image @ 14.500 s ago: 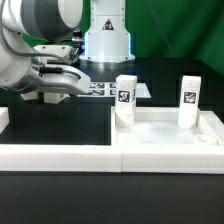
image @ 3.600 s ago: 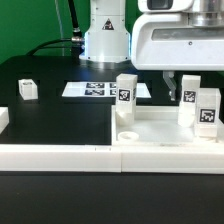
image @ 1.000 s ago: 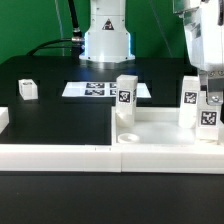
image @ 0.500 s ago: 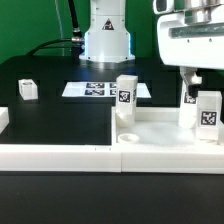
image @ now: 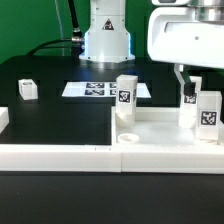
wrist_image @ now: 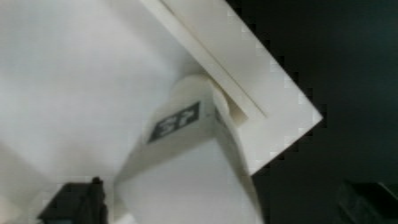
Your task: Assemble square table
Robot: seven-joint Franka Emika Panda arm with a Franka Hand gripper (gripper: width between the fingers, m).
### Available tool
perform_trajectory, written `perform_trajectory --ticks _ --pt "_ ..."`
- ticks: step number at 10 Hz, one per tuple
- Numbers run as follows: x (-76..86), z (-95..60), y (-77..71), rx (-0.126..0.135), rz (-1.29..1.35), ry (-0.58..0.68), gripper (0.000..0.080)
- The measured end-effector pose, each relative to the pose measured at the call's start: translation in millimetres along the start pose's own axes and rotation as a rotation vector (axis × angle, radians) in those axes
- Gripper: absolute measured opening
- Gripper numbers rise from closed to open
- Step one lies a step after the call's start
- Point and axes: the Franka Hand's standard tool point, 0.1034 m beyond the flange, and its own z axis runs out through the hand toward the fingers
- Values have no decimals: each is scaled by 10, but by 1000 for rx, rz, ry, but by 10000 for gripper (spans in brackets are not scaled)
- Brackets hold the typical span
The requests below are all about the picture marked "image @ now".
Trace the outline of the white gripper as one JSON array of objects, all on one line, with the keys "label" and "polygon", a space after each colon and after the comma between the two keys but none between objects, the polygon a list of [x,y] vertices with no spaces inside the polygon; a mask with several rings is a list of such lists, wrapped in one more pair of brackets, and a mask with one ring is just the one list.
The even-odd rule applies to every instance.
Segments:
[{"label": "white gripper", "polygon": [[224,22],[199,22],[190,7],[156,8],[149,19],[147,51],[154,61],[174,63],[180,92],[193,95],[196,84],[186,65],[224,69]]}]

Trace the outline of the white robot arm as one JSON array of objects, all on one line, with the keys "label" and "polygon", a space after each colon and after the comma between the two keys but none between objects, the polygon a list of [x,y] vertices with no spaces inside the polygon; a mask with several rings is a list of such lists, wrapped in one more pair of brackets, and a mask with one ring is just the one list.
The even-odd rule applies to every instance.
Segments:
[{"label": "white robot arm", "polygon": [[[147,52],[172,63],[178,81],[185,65],[224,69],[224,0],[151,0]],[[90,28],[80,59],[113,68],[135,59],[125,27],[126,0],[91,0]]]}]

